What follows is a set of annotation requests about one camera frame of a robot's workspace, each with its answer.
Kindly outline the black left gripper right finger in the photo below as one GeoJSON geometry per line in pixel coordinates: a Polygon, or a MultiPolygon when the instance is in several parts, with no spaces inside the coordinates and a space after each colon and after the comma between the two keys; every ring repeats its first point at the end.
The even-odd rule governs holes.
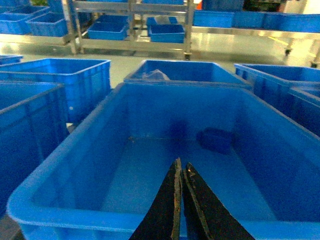
{"type": "Polygon", "coordinates": [[[196,168],[189,162],[182,172],[183,205],[189,240],[253,240],[231,215],[196,168]]]}

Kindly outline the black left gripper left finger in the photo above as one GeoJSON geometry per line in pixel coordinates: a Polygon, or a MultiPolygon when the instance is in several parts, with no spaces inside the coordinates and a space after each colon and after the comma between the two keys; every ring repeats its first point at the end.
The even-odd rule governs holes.
{"type": "Polygon", "coordinates": [[[161,186],[131,240],[178,240],[183,198],[182,163],[177,158],[169,167],[161,186]]]}

